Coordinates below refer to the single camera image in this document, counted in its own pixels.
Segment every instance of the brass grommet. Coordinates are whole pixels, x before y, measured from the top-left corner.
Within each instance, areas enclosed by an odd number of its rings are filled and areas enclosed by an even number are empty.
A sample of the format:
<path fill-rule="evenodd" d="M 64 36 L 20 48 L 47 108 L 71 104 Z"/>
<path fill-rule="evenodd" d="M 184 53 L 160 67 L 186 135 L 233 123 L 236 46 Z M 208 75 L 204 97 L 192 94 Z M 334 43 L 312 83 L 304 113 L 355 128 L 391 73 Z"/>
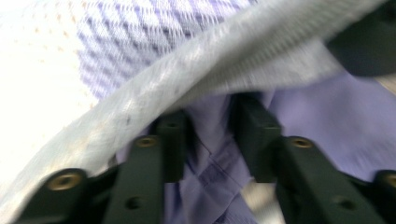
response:
<path fill-rule="evenodd" d="M 64 190 L 71 189 L 81 182 L 81 176 L 77 173 L 69 173 L 65 175 L 59 175 L 52 179 L 47 187 L 51 190 Z"/>
<path fill-rule="evenodd" d="M 151 137 L 145 137 L 137 140 L 136 145 L 139 147 L 152 147 L 157 144 L 157 141 Z"/>
<path fill-rule="evenodd" d="M 332 202 L 349 211 L 353 211 L 357 208 L 357 205 L 354 202 L 341 195 L 332 197 Z"/>
<path fill-rule="evenodd" d="M 142 199 L 140 197 L 132 197 L 125 202 L 125 207 L 128 208 L 129 210 L 135 210 L 140 208 L 141 206 L 142 206 Z"/>
<path fill-rule="evenodd" d="M 396 175 L 387 175 L 386 179 L 391 186 L 396 188 Z"/>
<path fill-rule="evenodd" d="M 313 144 L 310 141 L 303 139 L 303 138 L 294 138 L 292 140 L 292 143 L 295 147 L 312 147 L 313 146 Z"/>

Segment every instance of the cloth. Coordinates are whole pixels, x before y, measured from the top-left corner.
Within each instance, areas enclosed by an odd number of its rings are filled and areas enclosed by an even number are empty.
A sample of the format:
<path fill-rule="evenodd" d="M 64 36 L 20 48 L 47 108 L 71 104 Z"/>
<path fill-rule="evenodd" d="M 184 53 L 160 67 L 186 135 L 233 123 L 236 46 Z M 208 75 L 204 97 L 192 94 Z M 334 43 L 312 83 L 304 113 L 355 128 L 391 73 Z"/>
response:
<path fill-rule="evenodd" d="M 371 181 L 396 170 L 396 97 L 373 79 L 343 74 L 277 91 L 270 111 L 285 135 L 314 140 L 343 172 Z"/>
<path fill-rule="evenodd" d="M 15 217 L 21 202 L 41 178 L 66 167 L 84 168 L 96 174 L 117 150 L 161 113 L 187 105 L 202 144 L 188 160 L 191 167 L 186 178 L 166 187 L 166 197 L 175 195 L 175 200 L 167 203 L 175 203 L 177 208 L 167 213 L 171 214 L 167 220 L 252 222 L 251 214 L 235 213 L 236 204 L 241 204 L 238 192 L 249 177 L 223 126 L 227 118 L 226 93 L 290 88 L 339 74 L 342 69 L 323 47 L 322 40 L 381 2 L 305 0 L 285 4 L 283 0 L 273 0 L 248 7 L 252 3 L 242 0 L 53 0 L 1 15 L 0 61 L 6 90 L 3 95 L 6 108 L 12 108 L 3 119 L 13 131 L 2 131 L 13 136 L 4 147 L 34 133 L 43 120 L 50 123 L 63 114 L 62 121 L 48 127 L 49 136 L 53 136 L 89 110 L 46 145 L 14 144 L 9 150 L 21 155 L 26 151 L 16 146 L 33 149 L 28 152 L 31 157 L 10 172 L 2 184 L 2 221 L 7 223 Z M 34 91 L 22 91 L 37 83 L 40 86 Z M 49 100 L 50 94 L 59 91 L 58 87 L 67 92 L 66 96 Z M 214 94 L 218 95 L 215 101 L 204 97 Z M 32 117 L 26 116 L 24 109 L 36 105 L 17 107 L 23 110 L 20 117 L 27 118 L 23 121 L 34 124 L 25 135 L 18 130 L 28 125 L 16 121 L 19 116 L 14 113 L 18 109 L 7 101 L 8 96 L 17 96 L 17 102 L 28 102 L 32 97 L 42 102 L 42 107 L 33 109 Z M 266 103 L 273 102 L 270 96 L 267 92 Z M 64 103 L 71 105 L 76 97 L 83 99 L 82 108 L 74 114 L 62 113 L 62 108 L 67 108 Z M 95 98 L 101 103 L 93 107 Z M 57 116 L 40 114 L 44 108 L 54 107 L 48 103 L 60 106 L 59 110 L 50 111 Z M 211 112 L 205 106 L 213 107 Z M 1 165 L 5 168 L 19 159 L 8 151 L 3 154 Z M 18 174 L 13 182 L 12 174 Z"/>

